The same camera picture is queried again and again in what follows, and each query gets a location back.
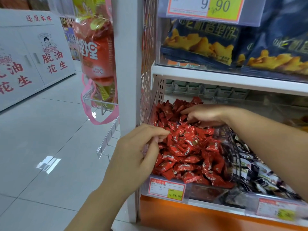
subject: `left hand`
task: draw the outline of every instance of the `left hand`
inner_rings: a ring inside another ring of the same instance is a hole
[[[127,199],[151,174],[159,147],[170,132],[159,127],[142,124],[118,140],[101,186],[118,191]],[[147,153],[142,151],[149,144]]]

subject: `candy bin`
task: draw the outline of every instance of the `candy bin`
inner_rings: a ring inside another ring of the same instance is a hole
[[[239,159],[226,126],[203,127],[188,123],[181,111],[198,104],[215,103],[213,97],[168,92],[164,102],[154,102],[149,124],[170,134],[159,143],[160,153],[142,194],[188,203],[189,199],[214,202],[236,185],[233,157]]]

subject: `pink bag handle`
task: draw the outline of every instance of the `pink bag handle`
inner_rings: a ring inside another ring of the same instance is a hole
[[[82,81],[83,81],[83,84],[85,84],[84,73],[82,74]],[[91,107],[83,101],[83,96],[91,89],[92,82],[93,82],[92,79],[89,79],[88,84],[85,86],[80,96],[84,112],[94,125],[102,125],[102,124],[110,123],[119,116],[119,105],[115,105],[113,112],[105,120],[103,120],[102,122],[99,122],[95,120],[95,118],[93,117]]]

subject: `white shelf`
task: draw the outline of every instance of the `white shelf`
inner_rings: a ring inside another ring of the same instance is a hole
[[[155,75],[162,75],[162,77],[166,79],[308,96],[308,83],[160,66],[156,65],[154,62],[152,66],[152,76]]]

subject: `yellow price label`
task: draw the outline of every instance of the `yellow price label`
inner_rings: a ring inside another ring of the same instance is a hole
[[[176,200],[180,200],[182,201],[182,196],[183,196],[183,191],[180,190],[173,190],[173,189],[169,189],[168,190],[168,198],[170,199],[176,199]]]
[[[238,21],[244,0],[210,0],[208,18]]]
[[[279,209],[277,212],[277,217],[285,221],[294,221],[295,211],[288,209]]]

